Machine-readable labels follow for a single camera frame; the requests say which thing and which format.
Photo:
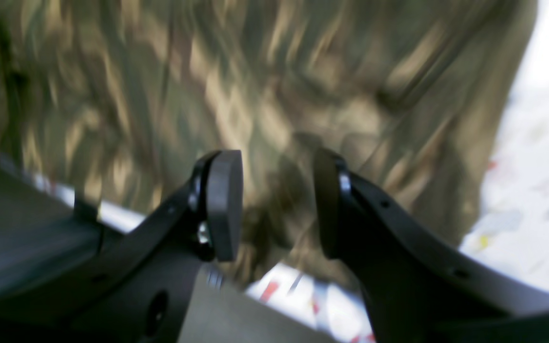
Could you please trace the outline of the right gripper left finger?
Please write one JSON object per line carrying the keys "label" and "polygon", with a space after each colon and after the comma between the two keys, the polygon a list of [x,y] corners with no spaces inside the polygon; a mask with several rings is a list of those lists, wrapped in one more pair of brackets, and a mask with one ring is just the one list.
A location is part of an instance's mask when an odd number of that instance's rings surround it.
{"label": "right gripper left finger", "polygon": [[242,195],[241,152],[210,152],[123,234],[0,170],[0,343],[175,342],[201,267],[237,256]]}

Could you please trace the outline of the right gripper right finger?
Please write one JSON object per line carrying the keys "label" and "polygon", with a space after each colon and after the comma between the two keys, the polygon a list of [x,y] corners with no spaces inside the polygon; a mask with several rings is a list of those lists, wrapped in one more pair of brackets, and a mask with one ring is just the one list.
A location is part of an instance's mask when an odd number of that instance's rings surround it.
{"label": "right gripper right finger", "polygon": [[314,158],[320,241],[358,279],[378,343],[549,343],[549,293],[464,256],[337,153]]}

